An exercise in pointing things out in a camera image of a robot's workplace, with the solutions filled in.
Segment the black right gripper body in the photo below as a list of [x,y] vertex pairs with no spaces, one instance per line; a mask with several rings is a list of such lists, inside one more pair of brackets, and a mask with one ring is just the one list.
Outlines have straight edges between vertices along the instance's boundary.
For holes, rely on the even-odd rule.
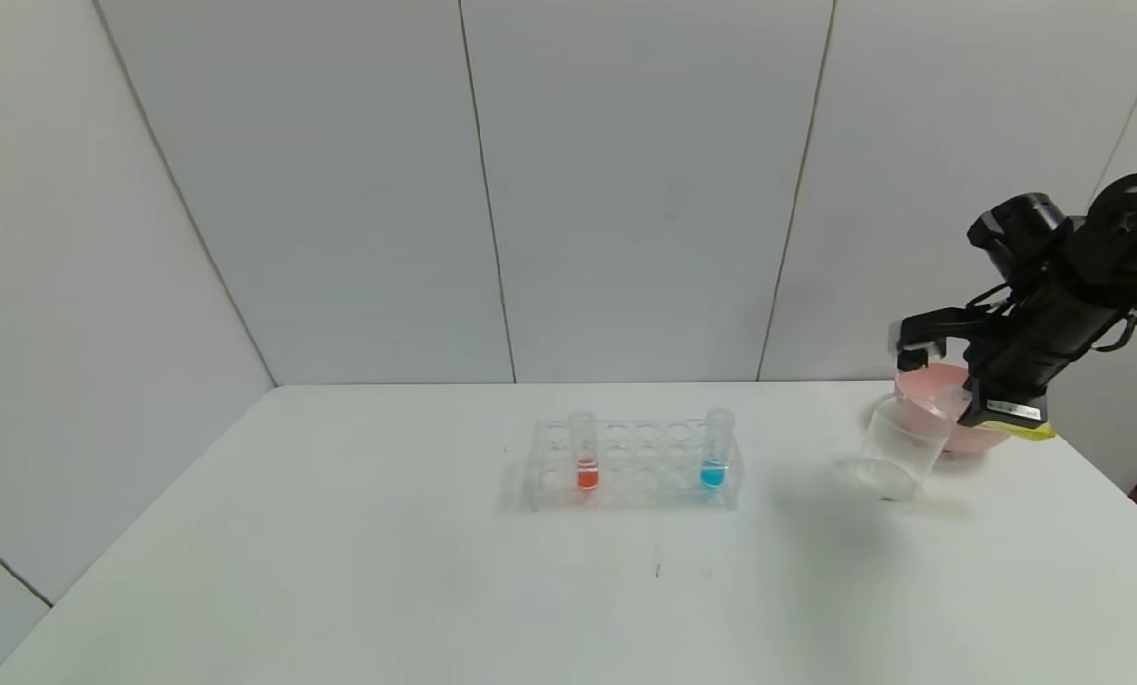
[[965,352],[970,395],[960,426],[1039,428],[1048,420],[1049,364],[1016,342],[972,342]]

